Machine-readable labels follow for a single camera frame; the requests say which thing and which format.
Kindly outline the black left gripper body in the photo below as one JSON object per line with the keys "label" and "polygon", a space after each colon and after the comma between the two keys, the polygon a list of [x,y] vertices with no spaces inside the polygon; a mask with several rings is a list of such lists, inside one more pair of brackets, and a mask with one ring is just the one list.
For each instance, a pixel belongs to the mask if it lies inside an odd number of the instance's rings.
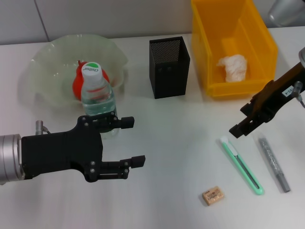
{"label": "black left gripper body", "polygon": [[21,164],[26,179],[74,169],[92,183],[98,180],[101,161],[101,136],[93,117],[86,115],[80,116],[70,131],[21,139]]}

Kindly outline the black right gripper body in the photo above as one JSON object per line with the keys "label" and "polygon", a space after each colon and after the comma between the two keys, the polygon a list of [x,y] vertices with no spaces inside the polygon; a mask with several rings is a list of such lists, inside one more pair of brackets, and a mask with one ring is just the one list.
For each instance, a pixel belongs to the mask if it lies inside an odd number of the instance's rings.
{"label": "black right gripper body", "polygon": [[255,114],[262,122],[269,122],[287,102],[305,90],[305,68],[299,62],[275,81],[270,81],[253,98]]}

